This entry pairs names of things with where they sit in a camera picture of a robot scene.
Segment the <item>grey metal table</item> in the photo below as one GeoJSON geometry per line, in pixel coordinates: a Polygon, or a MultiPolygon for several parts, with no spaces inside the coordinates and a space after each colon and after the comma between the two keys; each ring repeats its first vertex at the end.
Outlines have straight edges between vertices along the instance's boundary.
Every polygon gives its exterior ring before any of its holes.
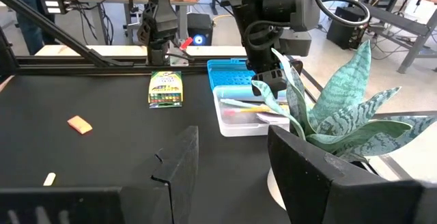
{"type": "MultiPolygon", "coordinates": [[[[399,73],[406,73],[407,69],[413,64],[414,60],[417,58],[437,59],[437,51],[424,49],[425,42],[428,40],[429,37],[432,36],[432,32],[437,27],[437,9],[434,10],[434,13],[429,18],[429,20],[425,24],[423,24],[394,13],[393,7],[397,0],[390,0],[389,4],[384,10],[376,5],[370,4],[370,0],[358,1],[365,4],[367,9],[370,11],[371,17],[379,19],[384,23],[388,23],[416,36],[414,44],[408,45],[400,42],[399,40],[396,40],[395,36],[390,36],[386,33],[383,33],[381,30],[377,31],[377,33],[385,39],[390,40],[398,44],[399,46],[408,49],[408,54],[406,55],[401,63],[401,66],[397,70],[399,73]]],[[[437,0],[417,1],[420,3],[427,1],[437,5],[437,0]]]]}

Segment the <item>white plant pot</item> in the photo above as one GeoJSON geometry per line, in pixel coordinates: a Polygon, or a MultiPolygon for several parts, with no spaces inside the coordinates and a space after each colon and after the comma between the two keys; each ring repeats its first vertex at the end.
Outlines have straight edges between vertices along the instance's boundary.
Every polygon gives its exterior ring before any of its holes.
{"type": "Polygon", "coordinates": [[[279,187],[277,185],[277,181],[274,177],[272,169],[269,169],[268,176],[267,176],[267,187],[269,190],[269,193],[271,197],[274,199],[274,201],[284,210],[286,210],[285,204],[283,202],[281,192],[279,190],[279,187]]]}

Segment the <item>small red tag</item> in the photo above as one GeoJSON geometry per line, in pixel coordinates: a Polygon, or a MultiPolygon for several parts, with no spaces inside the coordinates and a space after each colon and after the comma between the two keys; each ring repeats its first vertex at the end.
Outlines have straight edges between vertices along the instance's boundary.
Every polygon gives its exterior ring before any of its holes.
{"type": "Polygon", "coordinates": [[[191,37],[188,37],[187,39],[185,39],[185,41],[183,41],[183,43],[181,43],[181,45],[179,46],[179,49],[182,50],[186,50],[188,46],[190,46],[193,42],[193,39],[191,37]]]}

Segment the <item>yellow green crayon box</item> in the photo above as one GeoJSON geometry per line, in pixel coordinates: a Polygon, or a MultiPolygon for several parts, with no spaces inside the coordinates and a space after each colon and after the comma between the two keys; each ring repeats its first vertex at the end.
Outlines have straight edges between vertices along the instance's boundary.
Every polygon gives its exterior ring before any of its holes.
{"type": "Polygon", "coordinates": [[[151,109],[181,107],[183,103],[182,73],[180,71],[153,72],[147,97],[151,109]]]}

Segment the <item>blue pencil box lid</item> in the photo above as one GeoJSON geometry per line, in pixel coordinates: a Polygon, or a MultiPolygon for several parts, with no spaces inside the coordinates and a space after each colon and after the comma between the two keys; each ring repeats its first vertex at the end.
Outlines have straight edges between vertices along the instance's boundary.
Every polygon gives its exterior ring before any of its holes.
{"type": "Polygon", "coordinates": [[[228,85],[250,85],[255,75],[246,67],[246,59],[211,59],[207,61],[210,88],[228,85]]]}

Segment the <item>black computer with blue light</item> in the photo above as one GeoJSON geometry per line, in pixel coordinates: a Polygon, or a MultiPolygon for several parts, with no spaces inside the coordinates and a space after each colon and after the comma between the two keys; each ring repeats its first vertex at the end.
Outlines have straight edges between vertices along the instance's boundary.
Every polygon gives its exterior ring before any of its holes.
{"type": "Polygon", "coordinates": [[[193,39],[192,46],[211,46],[213,21],[209,14],[187,14],[188,36],[193,39]]]}

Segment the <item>black table frame rail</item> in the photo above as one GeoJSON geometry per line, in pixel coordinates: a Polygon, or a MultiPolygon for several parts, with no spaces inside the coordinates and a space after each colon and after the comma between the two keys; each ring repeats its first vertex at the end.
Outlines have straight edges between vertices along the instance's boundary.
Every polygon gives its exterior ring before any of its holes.
{"type": "Polygon", "coordinates": [[[94,62],[78,56],[18,56],[18,66],[12,74],[19,75],[123,75],[150,74],[158,71],[180,71],[185,73],[206,73],[207,59],[197,57],[189,65],[179,66],[149,66],[144,58],[116,57],[119,63],[96,65],[94,62]]]}

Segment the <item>person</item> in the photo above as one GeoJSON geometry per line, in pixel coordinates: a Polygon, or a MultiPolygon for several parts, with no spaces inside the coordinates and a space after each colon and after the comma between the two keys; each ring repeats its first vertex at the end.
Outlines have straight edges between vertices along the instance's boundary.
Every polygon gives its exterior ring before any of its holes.
{"type": "MultiPolygon", "coordinates": [[[[29,7],[33,8],[37,12],[41,13],[41,15],[45,16],[48,20],[55,23],[55,15],[45,13],[41,0],[21,1],[26,3],[29,7]]],[[[22,14],[17,12],[16,19],[30,55],[35,55],[45,45],[58,44],[52,35],[39,28],[35,23],[33,23],[32,20],[29,20],[22,14]]]]}

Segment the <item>orange eraser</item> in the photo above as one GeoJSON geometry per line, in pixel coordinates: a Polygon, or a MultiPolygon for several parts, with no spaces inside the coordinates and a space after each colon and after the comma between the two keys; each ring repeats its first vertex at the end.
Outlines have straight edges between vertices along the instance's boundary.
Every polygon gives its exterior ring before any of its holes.
{"type": "Polygon", "coordinates": [[[86,122],[82,117],[78,115],[70,118],[67,123],[81,135],[84,135],[85,133],[90,132],[93,129],[88,122],[86,122]]]}

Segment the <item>green snake plant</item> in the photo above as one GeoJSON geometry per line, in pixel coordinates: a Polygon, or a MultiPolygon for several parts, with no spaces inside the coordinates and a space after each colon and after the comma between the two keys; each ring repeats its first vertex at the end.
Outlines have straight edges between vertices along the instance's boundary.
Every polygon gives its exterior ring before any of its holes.
{"type": "Polygon", "coordinates": [[[351,60],[331,76],[312,107],[304,97],[297,70],[285,55],[273,53],[282,64],[288,108],[284,109],[263,81],[252,86],[266,105],[290,121],[295,134],[312,145],[348,162],[365,162],[369,156],[388,154],[404,147],[437,122],[433,116],[392,116],[374,119],[376,111],[400,88],[394,87],[364,99],[371,67],[371,44],[362,43],[351,60]]]}

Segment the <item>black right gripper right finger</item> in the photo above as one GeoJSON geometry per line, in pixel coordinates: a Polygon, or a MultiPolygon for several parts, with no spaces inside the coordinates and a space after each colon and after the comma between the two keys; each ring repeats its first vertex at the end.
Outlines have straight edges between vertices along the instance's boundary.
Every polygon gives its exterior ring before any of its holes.
{"type": "Polygon", "coordinates": [[[385,180],[278,126],[268,153],[292,224],[423,224],[417,181],[385,180]]]}

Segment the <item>clear plastic pencil box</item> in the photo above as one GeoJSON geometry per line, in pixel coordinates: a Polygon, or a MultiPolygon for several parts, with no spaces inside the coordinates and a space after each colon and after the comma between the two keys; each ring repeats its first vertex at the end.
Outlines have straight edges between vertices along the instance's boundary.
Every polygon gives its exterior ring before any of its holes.
{"type": "Polygon", "coordinates": [[[225,137],[267,135],[269,125],[290,130],[289,120],[273,111],[247,111],[265,105],[261,96],[253,95],[250,85],[216,86],[212,93],[220,132],[225,137]]]}

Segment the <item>black frame strut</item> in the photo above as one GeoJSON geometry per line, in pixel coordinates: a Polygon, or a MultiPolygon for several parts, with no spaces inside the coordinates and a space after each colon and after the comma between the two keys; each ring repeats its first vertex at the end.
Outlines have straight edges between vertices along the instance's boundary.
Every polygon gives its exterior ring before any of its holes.
{"type": "Polygon", "coordinates": [[[114,59],[104,57],[97,53],[95,50],[87,48],[84,44],[73,38],[69,33],[58,27],[55,23],[45,18],[41,13],[37,12],[33,8],[29,7],[21,0],[0,0],[7,6],[11,7],[14,11],[22,14],[29,20],[32,20],[38,27],[51,34],[66,46],[74,50],[85,60],[93,63],[96,67],[133,67],[134,63],[131,61],[116,61],[114,59]]]}

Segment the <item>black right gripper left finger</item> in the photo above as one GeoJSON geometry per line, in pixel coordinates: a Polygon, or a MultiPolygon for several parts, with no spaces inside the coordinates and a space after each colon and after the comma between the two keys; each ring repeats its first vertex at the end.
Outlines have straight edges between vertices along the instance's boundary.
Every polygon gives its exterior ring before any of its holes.
{"type": "Polygon", "coordinates": [[[125,224],[188,224],[199,167],[199,129],[189,126],[132,171],[121,190],[125,224]]]}

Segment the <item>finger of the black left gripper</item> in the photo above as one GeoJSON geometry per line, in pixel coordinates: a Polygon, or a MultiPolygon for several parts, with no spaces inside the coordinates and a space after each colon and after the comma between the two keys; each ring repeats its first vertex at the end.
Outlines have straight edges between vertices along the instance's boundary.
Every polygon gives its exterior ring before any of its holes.
{"type": "Polygon", "coordinates": [[[303,69],[303,62],[301,60],[293,59],[290,61],[290,64],[292,67],[294,67],[297,73],[301,75],[303,69]]]}
{"type": "Polygon", "coordinates": [[[266,83],[275,98],[278,98],[280,91],[286,89],[288,83],[284,71],[280,68],[255,74],[251,80],[266,83]]]}

